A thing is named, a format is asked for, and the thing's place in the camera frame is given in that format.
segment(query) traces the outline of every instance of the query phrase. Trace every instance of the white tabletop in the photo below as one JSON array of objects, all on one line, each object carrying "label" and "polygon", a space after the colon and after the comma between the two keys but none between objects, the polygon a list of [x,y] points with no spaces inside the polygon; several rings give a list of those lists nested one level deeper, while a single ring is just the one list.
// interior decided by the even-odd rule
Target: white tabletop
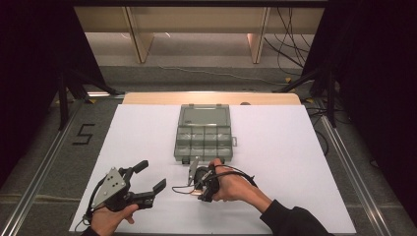
[{"label": "white tabletop", "polygon": [[[134,214],[118,232],[173,234],[270,234],[260,213],[244,203],[204,203],[176,194],[187,183],[188,166],[175,161],[180,105],[119,105],[70,231],[80,222],[97,182],[113,166],[149,167],[131,179],[130,191],[150,191],[166,178],[153,208]],[[233,148],[230,164],[255,175],[255,182],[286,207],[309,210],[331,233],[355,233],[326,158],[302,105],[230,106]],[[78,231],[86,227],[81,225]]]}]

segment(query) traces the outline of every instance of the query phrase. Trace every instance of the person's right hand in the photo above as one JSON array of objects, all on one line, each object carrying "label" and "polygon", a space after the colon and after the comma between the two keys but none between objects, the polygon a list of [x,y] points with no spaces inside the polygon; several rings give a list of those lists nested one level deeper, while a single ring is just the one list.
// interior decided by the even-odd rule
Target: person's right hand
[{"label": "person's right hand", "polygon": [[[213,160],[210,165],[221,165],[219,158]],[[233,171],[231,168],[224,166],[215,167],[215,173],[220,174],[227,171]],[[239,175],[229,174],[218,177],[220,189],[212,196],[215,201],[243,201],[254,207],[260,212],[264,212],[272,203],[260,189],[252,186],[246,179]]]}]

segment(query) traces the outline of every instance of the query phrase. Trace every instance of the gray carpet floor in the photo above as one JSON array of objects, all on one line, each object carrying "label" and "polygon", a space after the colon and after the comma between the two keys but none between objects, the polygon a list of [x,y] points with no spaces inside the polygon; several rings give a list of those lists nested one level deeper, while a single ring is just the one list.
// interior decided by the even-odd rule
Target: gray carpet floor
[{"label": "gray carpet floor", "polygon": [[[204,72],[192,73],[184,70],[170,70],[157,67],[101,67],[102,74],[108,85],[125,91],[271,91],[282,88],[284,85],[273,85],[252,79],[262,78],[277,84],[285,84],[284,78],[287,77],[291,77],[293,80],[297,79],[297,76],[286,75],[278,69],[267,68],[184,69]],[[301,72],[300,70],[288,71],[291,73]],[[232,74],[241,78],[223,74]],[[302,99],[309,97],[308,88],[310,85],[306,83],[297,88],[295,93]],[[87,86],[87,89],[95,90],[94,87],[90,86]],[[97,160],[115,109],[121,102],[122,99],[98,99],[94,103],[89,102],[82,105],[18,235],[74,235],[68,232],[70,224]],[[305,102],[303,104],[306,108],[316,107],[315,103]],[[338,103],[337,108],[342,109],[343,107]],[[395,197],[384,176],[377,167],[370,164],[372,157],[358,135],[355,124],[349,121],[348,114],[343,111],[336,112],[335,116],[337,131],[342,136],[372,196],[384,214],[392,235],[417,235],[416,227]],[[321,120],[318,120],[320,118],[320,116],[313,116],[312,124],[317,131],[325,136],[323,138],[318,135],[318,139],[324,151],[328,148],[328,165],[350,217],[354,222],[358,232],[357,235],[376,235],[337,156],[335,148],[329,141],[323,123]],[[94,126],[85,127],[85,131],[92,134],[92,137],[88,145],[75,146],[74,143],[83,142],[86,139],[85,137],[77,136],[83,124],[94,124]],[[30,184],[37,166],[39,166],[53,142],[58,127],[59,106],[54,101],[51,103],[50,112],[47,114],[44,124],[38,131],[37,137],[33,141],[27,155],[21,159],[6,184],[0,190],[0,226],[4,226],[4,222],[7,221],[20,196]]]}]

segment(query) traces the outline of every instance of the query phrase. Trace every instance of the desk leg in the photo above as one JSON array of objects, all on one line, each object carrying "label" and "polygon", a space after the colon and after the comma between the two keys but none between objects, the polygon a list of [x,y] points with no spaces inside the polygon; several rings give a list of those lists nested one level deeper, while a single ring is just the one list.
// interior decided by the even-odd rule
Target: desk leg
[{"label": "desk leg", "polygon": [[248,33],[249,47],[251,48],[252,62],[258,64],[261,62],[262,47],[264,45],[264,36],[267,31],[268,17],[270,8],[264,8],[260,21],[259,33]]},{"label": "desk leg", "polygon": [[132,43],[135,47],[137,60],[139,63],[145,63],[149,54],[150,45],[153,41],[153,32],[138,31],[134,15],[129,7],[124,7],[124,13],[129,26]]}]

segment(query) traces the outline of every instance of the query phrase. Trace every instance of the floor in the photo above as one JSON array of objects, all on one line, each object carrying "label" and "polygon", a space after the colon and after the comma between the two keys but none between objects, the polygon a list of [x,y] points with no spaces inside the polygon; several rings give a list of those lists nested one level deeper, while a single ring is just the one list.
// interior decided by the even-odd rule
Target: floor
[{"label": "floor", "polygon": [[[268,41],[279,48],[280,43],[276,37],[267,35]],[[304,35],[304,38],[306,40],[301,35],[294,36],[297,46],[308,51],[308,44],[311,44],[314,36]],[[153,88],[138,88],[134,85],[135,81],[128,81],[141,71],[147,72],[149,76],[152,75],[153,80],[158,80],[159,73],[172,76],[176,75],[175,73],[182,73],[184,78],[187,77],[186,75],[192,75],[195,80],[200,80],[199,78],[204,76],[211,77],[220,84],[210,87],[215,90],[259,91],[282,87],[287,83],[286,79],[296,80],[299,77],[297,73],[301,72],[301,68],[290,60],[283,56],[277,58],[277,53],[267,44],[263,48],[261,63],[253,64],[245,34],[158,33],[155,35],[145,64],[137,63],[127,33],[88,33],[88,39],[104,78],[111,86],[122,90],[169,89],[166,78],[160,81],[161,87]],[[283,53],[302,64],[303,59],[296,56],[293,48],[283,46],[281,49]],[[302,54],[304,57],[308,55],[307,52]],[[250,73],[255,70],[261,73]],[[277,71],[285,76],[277,78]],[[201,84],[193,84],[190,80],[184,79],[181,88],[201,89]],[[224,83],[224,80],[233,81],[234,84]],[[243,84],[242,87],[235,85],[239,82]],[[309,102],[310,100],[307,99],[309,85],[310,83],[306,83],[294,92],[303,99],[303,104],[312,114],[313,126],[322,134],[318,135],[318,139],[324,152],[327,152],[329,168],[356,227],[357,235],[417,235],[417,228],[395,197],[378,166],[371,164],[372,157],[355,130],[354,124],[349,121],[348,114],[343,111],[336,112],[337,128],[329,129],[327,119],[317,112],[318,107],[323,107],[326,98],[316,97]],[[120,98],[97,99],[89,103],[72,102],[71,108],[77,112],[73,113],[72,125],[68,127],[66,134],[57,132],[59,105],[56,100],[51,103],[50,112],[31,149],[20,160],[0,190],[2,228],[9,222],[8,219],[13,216],[14,210],[20,206],[21,197],[30,190],[33,177],[37,176],[38,166],[43,165],[42,160],[52,156],[52,163],[40,181],[41,187],[35,193],[26,213],[21,215],[23,221],[22,225],[19,225],[18,235],[70,235],[69,225],[105,139],[112,114],[121,102]],[[342,110],[342,104],[338,103],[336,108]],[[85,132],[93,134],[93,139],[88,146],[76,146],[74,143],[84,139],[80,138],[78,133],[80,127],[85,124],[94,124],[94,126],[85,126],[84,129]],[[340,134],[345,146],[344,151],[347,153],[345,155],[348,155],[348,159],[353,163],[363,181],[363,186],[368,191],[367,196],[370,199],[365,202],[359,193],[361,189],[352,184],[354,181],[352,182],[349,171],[346,171],[346,162],[343,160],[344,157],[340,157],[337,140],[331,138],[334,131]],[[56,139],[61,139],[62,143],[56,147],[56,153],[51,153],[50,147]],[[376,210],[383,216],[382,224],[387,228],[387,233],[382,233],[373,225],[375,220],[370,219],[368,207],[364,203],[375,204]]]}]

